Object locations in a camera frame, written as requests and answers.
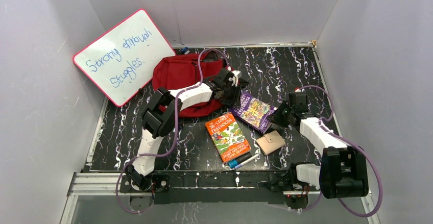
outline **book cover illustration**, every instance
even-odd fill
[[[233,114],[226,113],[211,120],[206,127],[224,163],[251,150]]]
[[[271,126],[266,118],[276,109],[248,92],[243,92],[240,96],[240,108],[230,108],[229,111],[264,134]]]

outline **bag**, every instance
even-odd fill
[[[157,90],[160,87],[164,87],[167,90],[177,90],[199,82],[198,58],[199,54],[163,58],[153,70],[153,89]],[[203,79],[205,79],[206,77],[217,75],[221,68],[226,66],[226,63],[218,59],[216,52],[211,51],[202,55],[200,66],[202,68]],[[218,100],[195,104],[182,110],[179,117],[192,118],[206,116],[222,106]]]

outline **wall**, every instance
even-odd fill
[[[309,42],[337,0],[90,0],[105,29],[145,8],[171,44]]]
[[[71,58],[103,32],[88,0],[0,0],[0,223],[59,223],[103,101]]]
[[[381,173],[381,223],[433,217],[431,2],[339,0],[318,41],[342,132]]]

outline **whiteboard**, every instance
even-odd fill
[[[73,62],[118,107],[152,79],[175,52],[145,9],[139,9],[76,53]]]

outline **wallet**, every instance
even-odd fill
[[[269,155],[284,146],[285,140],[280,136],[278,131],[273,131],[257,139],[257,144],[265,155]]]

